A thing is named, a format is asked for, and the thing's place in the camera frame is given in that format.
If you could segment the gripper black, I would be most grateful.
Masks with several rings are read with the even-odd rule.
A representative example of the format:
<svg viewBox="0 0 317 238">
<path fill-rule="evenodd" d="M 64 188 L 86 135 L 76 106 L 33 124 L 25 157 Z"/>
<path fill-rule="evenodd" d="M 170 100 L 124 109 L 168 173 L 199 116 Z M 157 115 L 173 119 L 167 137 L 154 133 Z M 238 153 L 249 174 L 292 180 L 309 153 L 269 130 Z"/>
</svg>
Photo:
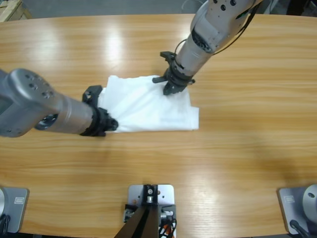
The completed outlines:
<svg viewBox="0 0 317 238">
<path fill-rule="evenodd" d="M 178 65 L 174 60 L 169 64 L 168 69 L 163 76 L 154 77 L 153 83 L 167 82 L 163 88 L 163 94 L 165 96 L 182 92 L 188 85 L 194 84 L 196 81 L 192 76 L 186 76 L 178 71 Z"/>
<path fill-rule="evenodd" d="M 90 126 L 80 135 L 92 137 L 105 137 L 107 131 L 116 131 L 118 121 L 110 116 L 107 110 L 92 107 L 93 116 Z"/>
</svg>

